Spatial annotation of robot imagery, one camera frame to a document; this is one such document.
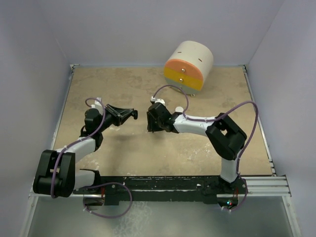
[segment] robotic arm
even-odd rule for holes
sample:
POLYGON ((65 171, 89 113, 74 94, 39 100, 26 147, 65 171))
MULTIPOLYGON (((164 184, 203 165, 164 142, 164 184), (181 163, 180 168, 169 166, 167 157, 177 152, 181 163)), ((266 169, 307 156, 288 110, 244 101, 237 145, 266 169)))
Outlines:
MULTIPOLYGON (((109 104, 105 107, 105 119, 101 129, 88 139, 85 137, 92 134, 100 125, 103 116, 101 105, 95 102, 92 108, 85 112, 84 126, 80 131, 80 137, 77 144, 67 149, 60 161, 59 171, 56 174, 54 183, 54 194, 56 197, 69 197, 73 190, 100 184, 100 174, 97 170, 81 169, 75 171, 75 164, 86 155, 96 151, 103 141, 102 132, 110 125, 121 126, 129 117, 137 119, 138 112, 134 109, 120 109, 109 104)), ((45 150, 42 152, 38 169, 33 183, 33 190, 38 194, 50 194, 52 182, 52 169, 54 169, 57 157, 61 149, 45 150)))
POLYGON ((228 183, 237 178, 238 154, 247 139, 244 131, 229 117, 213 122, 207 120, 216 117, 202 118, 190 116, 192 119, 204 120, 192 121, 183 115, 183 108, 177 107, 171 114, 164 105, 162 99, 151 99, 152 105, 147 111, 147 130, 157 132, 165 130, 174 133, 193 133, 208 137, 217 154, 222 158, 222 170, 220 177, 228 183))

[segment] toy dresser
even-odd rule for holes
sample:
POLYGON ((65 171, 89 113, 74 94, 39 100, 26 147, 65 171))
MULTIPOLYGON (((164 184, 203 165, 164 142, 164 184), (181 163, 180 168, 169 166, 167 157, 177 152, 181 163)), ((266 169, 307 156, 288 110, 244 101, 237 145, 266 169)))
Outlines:
POLYGON ((197 94, 213 67, 213 54, 203 44, 182 42, 164 66, 168 84, 178 86, 189 95, 197 94))

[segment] table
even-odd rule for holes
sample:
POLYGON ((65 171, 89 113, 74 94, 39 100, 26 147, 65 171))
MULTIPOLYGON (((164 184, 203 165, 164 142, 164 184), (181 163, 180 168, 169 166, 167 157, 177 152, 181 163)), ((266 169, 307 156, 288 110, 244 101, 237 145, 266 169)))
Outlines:
MULTIPOLYGON (((78 139, 84 125, 88 97, 101 97, 104 103, 135 108, 138 119, 130 118, 120 127, 103 132, 104 141, 96 152, 76 164, 76 169, 98 169, 101 175, 218 175, 221 159, 208 138, 194 134, 164 131, 147 132, 146 111, 152 94, 166 82, 163 68, 76 68, 56 137, 55 149, 78 139)), ((185 107, 185 97, 165 88, 159 94, 172 112, 185 107)), ((202 91, 189 97, 188 115, 216 116, 245 100, 250 93, 242 67, 214 67, 202 91)), ((245 105, 231 118, 250 134, 254 110, 245 105)), ((242 175, 271 175, 266 147, 259 126, 240 162, 242 175)))

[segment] wooden table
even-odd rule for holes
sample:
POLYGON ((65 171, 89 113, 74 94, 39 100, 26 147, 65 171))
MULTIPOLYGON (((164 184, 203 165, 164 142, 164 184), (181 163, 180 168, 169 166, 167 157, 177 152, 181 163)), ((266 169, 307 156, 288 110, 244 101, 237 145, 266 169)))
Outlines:
MULTIPOLYGON (((88 97, 101 97, 105 104, 135 108, 138 119, 130 118, 120 127, 103 132, 101 148, 76 164, 76 169, 98 169, 101 175, 218 175, 221 158, 208 138, 194 134, 147 132, 146 111, 150 97, 165 84, 163 68, 76 68, 63 112, 55 148, 79 137, 84 125, 88 97)), ((185 97, 165 88, 158 94, 172 112, 185 107, 185 97)), ((215 67, 202 91, 189 97, 188 115, 210 117, 250 100, 241 67, 215 67)), ((254 110, 245 105, 231 118, 249 136, 254 110)), ((271 175, 271 168, 259 126, 241 158, 242 175, 271 175)))

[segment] gray floor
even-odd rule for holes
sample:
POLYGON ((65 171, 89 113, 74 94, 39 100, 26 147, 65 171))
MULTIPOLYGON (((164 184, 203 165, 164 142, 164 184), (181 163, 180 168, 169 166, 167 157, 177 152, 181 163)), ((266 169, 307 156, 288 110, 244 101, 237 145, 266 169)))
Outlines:
MULTIPOLYGON (((97 212, 115 215, 119 206, 97 212)), ((197 202, 134 202, 118 219, 103 219, 83 212, 82 198, 40 197, 31 237, 291 237, 281 197, 249 197, 235 212, 197 202)))

